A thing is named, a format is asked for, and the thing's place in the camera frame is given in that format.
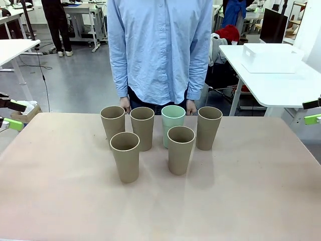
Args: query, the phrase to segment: paper cup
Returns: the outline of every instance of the paper cup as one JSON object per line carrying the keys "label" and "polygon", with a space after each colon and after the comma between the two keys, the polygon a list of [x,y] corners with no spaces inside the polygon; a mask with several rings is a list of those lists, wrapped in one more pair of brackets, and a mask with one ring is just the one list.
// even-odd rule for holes
{"label": "paper cup", "polygon": [[132,129],[139,136],[141,152],[151,149],[154,116],[154,111],[147,107],[135,108],[130,112]]}
{"label": "paper cup", "polygon": [[124,183],[137,180],[139,175],[139,137],[135,133],[121,132],[110,140],[119,178]]}
{"label": "paper cup", "polygon": [[199,109],[196,137],[198,149],[208,151],[212,148],[222,116],[222,112],[214,107],[207,106]]}
{"label": "paper cup", "polygon": [[162,109],[162,121],[163,121],[163,144],[168,148],[168,136],[167,132],[172,127],[184,125],[185,110],[177,105],[169,105]]}
{"label": "paper cup", "polygon": [[175,175],[187,171],[195,140],[195,133],[188,127],[173,127],[168,131],[169,170]]}
{"label": "paper cup", "polygon": [[125,110],[119,106],[109,106],[100,112],[108,142],[110,139],[125,131]]}

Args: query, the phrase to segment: black pants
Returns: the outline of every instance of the black pants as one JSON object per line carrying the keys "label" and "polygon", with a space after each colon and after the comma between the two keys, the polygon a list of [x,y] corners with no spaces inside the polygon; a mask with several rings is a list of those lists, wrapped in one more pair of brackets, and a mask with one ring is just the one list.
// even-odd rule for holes
{"label": "black pants", "polygon": [[178,106],[184,108],[184,110],[186,110],[186,95],[187,95],[187,91],[185,91],[185,99],[180,104],[175,104],[174,102],[169,102],[164,105],[150,104],[150,103],[146,103],[146,102],[141,101],[137,97],[135,92],[130,87],[128,87],[128,97],[129,97],[131,109],[135,109],[138,107],[148,107],[148,108],[151,108],[155,112],[156,115],[161,115],[162,109],[168,105],[178,105]]}
{"label": "black pants", "polygon": [[65,50],[70,52],[71,43],[69,39],[68,23],[64,7],[60,0],[42,0],[42,5],[48,22],[50,34],[57,51],[64,51],[59,38],[60,32]]}

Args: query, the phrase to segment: white storage bin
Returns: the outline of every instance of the white storage bin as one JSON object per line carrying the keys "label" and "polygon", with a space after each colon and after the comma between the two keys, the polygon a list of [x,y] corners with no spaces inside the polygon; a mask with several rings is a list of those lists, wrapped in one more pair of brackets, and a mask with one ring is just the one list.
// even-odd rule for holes
{"label": "white storage bin", "polygon": [[241,63],[250,73],[295,73],[303,56],[289,44],[244,44]]}

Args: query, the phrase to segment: light green cup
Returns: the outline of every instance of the light green cup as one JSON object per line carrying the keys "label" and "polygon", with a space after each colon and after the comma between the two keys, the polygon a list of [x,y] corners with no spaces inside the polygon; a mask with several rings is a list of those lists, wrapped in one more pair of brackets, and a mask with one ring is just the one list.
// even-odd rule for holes
{"label": "light green cup", "polygon": [[164,147],[168,148],[167,132],[172,127],[183,126],[185,115],[185,110],[177,105],[168,105],[162,109]]}

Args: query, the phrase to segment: hand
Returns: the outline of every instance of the hand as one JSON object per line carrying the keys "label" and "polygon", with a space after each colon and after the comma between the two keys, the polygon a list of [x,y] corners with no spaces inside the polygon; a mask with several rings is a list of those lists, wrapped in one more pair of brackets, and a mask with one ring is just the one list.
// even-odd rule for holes
{"label": "hand", "polygon": [[127,114],[130,113],[130,102],[128,97],[120,98],[120,107],[124,108]]}
{"label": "hand", "polygon": [[197,112],[196,110],[196,105],[193,100],[186,100],[186,110],[187,110],[187,115],[193,115]]}

